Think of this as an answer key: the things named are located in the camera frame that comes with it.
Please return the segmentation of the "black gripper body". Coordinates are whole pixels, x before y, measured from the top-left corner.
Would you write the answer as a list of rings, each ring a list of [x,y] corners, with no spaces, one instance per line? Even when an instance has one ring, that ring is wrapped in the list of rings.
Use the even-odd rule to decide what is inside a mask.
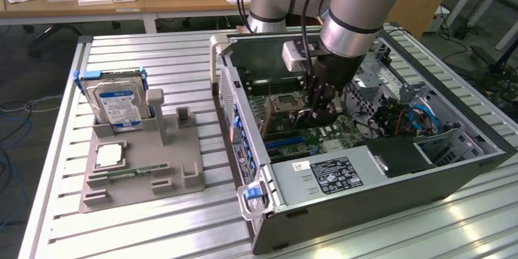
[[[313,88],[330,87],[342,90],[351,82],[365,57],[366,55],[361,55],[350,58],[334,54],[317,57],[311,76]]]

